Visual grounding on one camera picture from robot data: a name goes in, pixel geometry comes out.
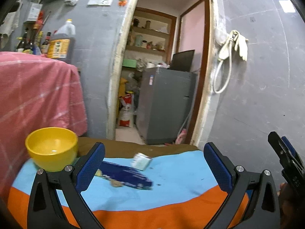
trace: black monitor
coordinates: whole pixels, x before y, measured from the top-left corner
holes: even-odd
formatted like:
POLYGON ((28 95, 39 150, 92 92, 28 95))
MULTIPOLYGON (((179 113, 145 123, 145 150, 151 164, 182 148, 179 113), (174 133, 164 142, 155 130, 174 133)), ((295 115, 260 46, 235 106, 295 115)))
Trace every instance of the black monitor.
POLYGON ((194 53, 195 50, 175 53, 169 69, 190 72, 194 53))

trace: pink checkered cloth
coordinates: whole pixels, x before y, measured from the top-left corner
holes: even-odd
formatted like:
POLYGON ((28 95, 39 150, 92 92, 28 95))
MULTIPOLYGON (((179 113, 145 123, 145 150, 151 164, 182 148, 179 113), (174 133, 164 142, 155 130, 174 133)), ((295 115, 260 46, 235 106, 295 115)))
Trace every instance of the pink checkered cloth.
POLYGON ((0 197, 29 158, 25 138, 43 127, 64 127, 78 136, 87 116, 77 68, 62 61, 0 52, 0 197))

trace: pink wall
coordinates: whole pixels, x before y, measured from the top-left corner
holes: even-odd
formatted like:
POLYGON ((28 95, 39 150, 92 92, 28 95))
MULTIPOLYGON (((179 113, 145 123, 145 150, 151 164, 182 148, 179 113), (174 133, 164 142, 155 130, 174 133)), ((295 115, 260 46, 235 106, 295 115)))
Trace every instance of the pink wall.
POLYGON ((194 50, 191 72, 200 69, 204 37, 204 2, 182 18, 179 52, 194 50))

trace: bowl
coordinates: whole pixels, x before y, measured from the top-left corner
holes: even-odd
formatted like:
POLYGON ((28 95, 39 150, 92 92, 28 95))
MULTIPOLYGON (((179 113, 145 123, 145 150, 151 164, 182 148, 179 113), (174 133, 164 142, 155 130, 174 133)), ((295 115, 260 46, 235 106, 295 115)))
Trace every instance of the bowl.
POLYGON ((46 127, 30 133, 25 146, 34 163, 55 172, 72 164, 77 155, 77 141, 77 135, 71 130, 46 127))

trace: refrigerator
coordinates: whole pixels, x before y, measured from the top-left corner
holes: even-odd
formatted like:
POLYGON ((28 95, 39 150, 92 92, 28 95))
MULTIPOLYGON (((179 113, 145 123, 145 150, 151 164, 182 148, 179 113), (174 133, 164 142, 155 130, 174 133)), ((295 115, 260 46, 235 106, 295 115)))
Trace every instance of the refrigerator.
POLYGON ((160 67, 143 71, 136 126, 147 145, 176 140, 192 108, 196 76, 160 67))

